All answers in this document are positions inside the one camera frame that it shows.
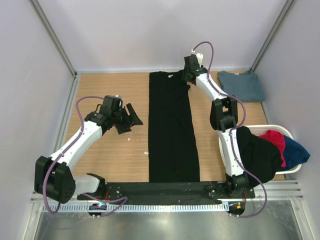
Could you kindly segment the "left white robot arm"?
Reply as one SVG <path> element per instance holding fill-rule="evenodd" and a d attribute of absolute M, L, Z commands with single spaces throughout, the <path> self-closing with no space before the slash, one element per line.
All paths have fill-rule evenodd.
<path fill-rule="evenodd" d="M 73 176 L 73 170 L 91 145 L 108 130 L 115 128 L 118 134 L 131 131 L 133 126 L 141 126 L 131 103 L 124 104 L 119 96 L 106 95 L 102 103 L 86 117 L 78 114 L 80 128 L 49 157 L 40 156 L 35 163 L 34 191 L 43 198 L 60 204 L 67 203 L 74 195 L 88 194 L 101 200 L 106 190 L 106 180 L 96 174 Z"/>

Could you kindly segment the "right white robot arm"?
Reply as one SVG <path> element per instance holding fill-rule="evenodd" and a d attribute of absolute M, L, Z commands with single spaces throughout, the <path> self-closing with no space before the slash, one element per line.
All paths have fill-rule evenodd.
<path fill-rule="evenodd" d="M 225 93 L 213 80 L 208 70 L 200 65 L 203 55 L 194 51 L 184 57 L 182 79 L 192 83 L 211 100 L 210 125 L 217 131 L 225 167 L 225 192 L 237 198 L 249 186 L 249 178 L 241 159 L 237 142 L 238 102 Z"/>

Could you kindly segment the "black t-shirt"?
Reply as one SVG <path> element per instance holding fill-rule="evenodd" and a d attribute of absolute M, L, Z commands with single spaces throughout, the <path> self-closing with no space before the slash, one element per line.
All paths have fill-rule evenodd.
<path fill-rule="evenodd" d="M 199 182 L 200 164 L 183 71 L 149 74 L 149 182 Z"/>

